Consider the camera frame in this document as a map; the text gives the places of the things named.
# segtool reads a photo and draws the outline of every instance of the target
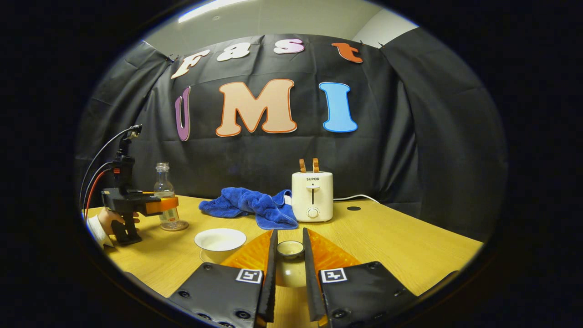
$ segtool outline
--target human hand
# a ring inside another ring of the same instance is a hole
[[[139,223],[140,220],[137,219],[138,217],[138,213],[134,212],[134,223]],[[99,220],[99,223],[101,224],[101,227],[103,228],[103,231],[106,232],[106,234],[108,235],[113,235],[113,229],[111,229],[111,223],[113,221],[119,221],[123,224],[125,224],[124,219],[117,214],[114,211],[110,211],[107,209],[107,207],[104,207],[101,209],[101,212],[99,212],[99,214],[97,214],[97,219]]]

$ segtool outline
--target blue towel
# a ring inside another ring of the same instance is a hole
[[[198,208],[218,218],[235,218],[255,213],[257,225],[265,230],[296,229],[296,216],[292,206],[285,203],[284,195],[291,196],[292,191],[285,189],[271,197],[258,191],[229,187],[221,191],[219,198],[201,201]]]

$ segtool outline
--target white sleeve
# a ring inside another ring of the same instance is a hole
[[[113,243],[111,242],[111,239],[106,234],[106,232],[103,230],[103,227],[101,226],[101,223],[99,223],[97,215],[87,219],[87,227],[89,228],[89,231],[91,232],[97,243],[101,245],[101,247],[103,247],[103,245],[113,247]]]

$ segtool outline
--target ceiling light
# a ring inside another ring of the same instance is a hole
[[[209,11],[214,10],[214,9],[218,9],[218,8],[221,8],[224,6],[236,4],[237,2],[243,2],[243,1],[249,1],[249,0],[215,0],[213,2],[210,2],[206,5],[200,6],[198,8],[195,8],[195,9],[185,13],[184,15],[182,15],[178,18],[178,22],[182,23],[182,22],[189,20],[190,18],[196,17],[198,15],[202,15],[205,12],[209,12]]]

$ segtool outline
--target wooden table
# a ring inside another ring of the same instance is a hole
[[[157,216],[136,224],[142,241],[106,253],[122,271],[128,271],[164,297],[170,296],[202,264],[194,236],[212,228],[242,231],[247,243],[265,233],[255,216],[215,218],[201,213],[201,198],[178,196],[180,219],[188,221],[183,231],[162,230]],[[359,211],[347,210],[358,206]],[[101,208],[89,210],[89,216]],[[307,227],[343,248],[362,263],[380,261],[413,294],[420,295],[452,271],[459,270],[476,254],[481,242],[438,228],[370,200],[334,203],[328,222],[300,223],[294,230],[279,231],[278,238],[302,241]],[[308,319],[304,288],[276,287],[275,322],[268,327],[317,327]]]

